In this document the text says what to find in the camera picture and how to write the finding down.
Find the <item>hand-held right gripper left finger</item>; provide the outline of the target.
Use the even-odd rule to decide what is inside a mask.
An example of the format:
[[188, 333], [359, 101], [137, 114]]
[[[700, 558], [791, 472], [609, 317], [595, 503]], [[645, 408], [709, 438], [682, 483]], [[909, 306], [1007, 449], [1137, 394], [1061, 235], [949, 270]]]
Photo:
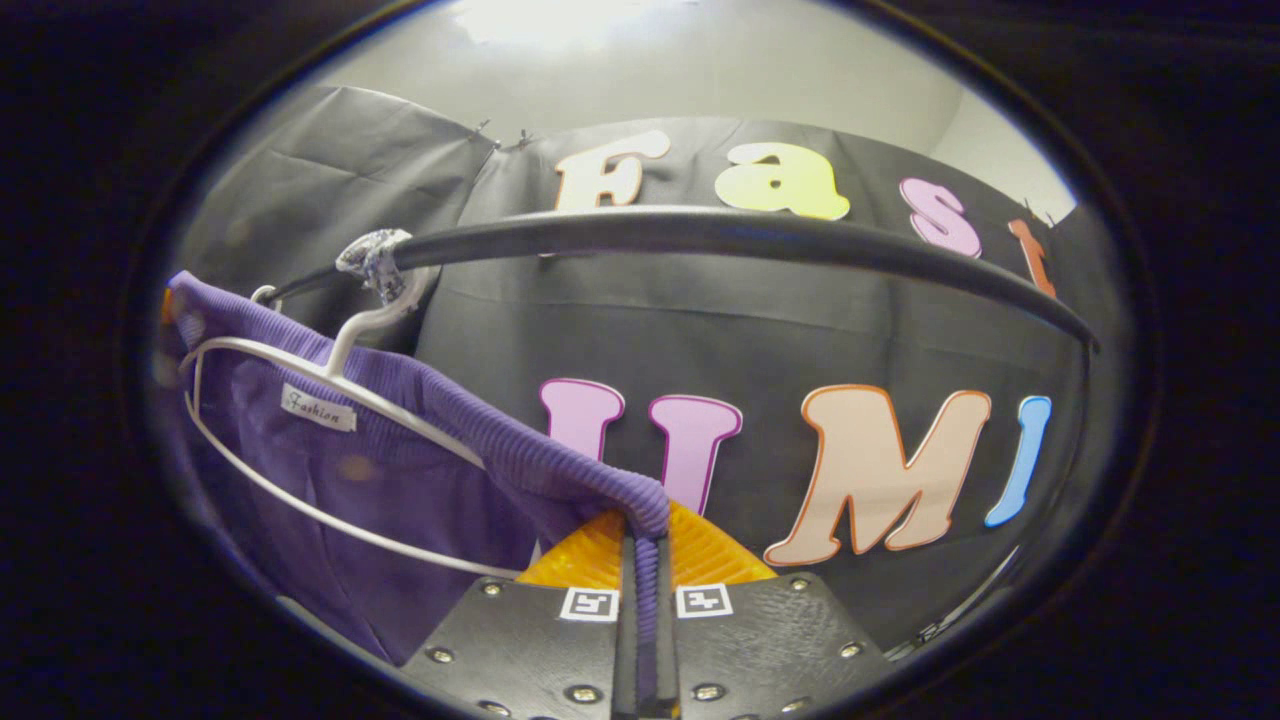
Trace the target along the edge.
[[635, 539], [604, 512], [515, 579], [484, 577], [402, 667], [471, 719], [635, 715]]

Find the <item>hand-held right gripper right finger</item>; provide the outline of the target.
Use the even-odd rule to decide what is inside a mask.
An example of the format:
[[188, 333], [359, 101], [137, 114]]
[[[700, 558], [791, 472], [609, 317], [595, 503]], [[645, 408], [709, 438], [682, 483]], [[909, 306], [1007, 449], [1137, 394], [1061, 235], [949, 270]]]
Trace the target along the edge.
[[727, 532], [669, 506], [660, 678], [680, 719], [818, 719], [873, 692], [884, 651], [808, 571], [780, 574]]

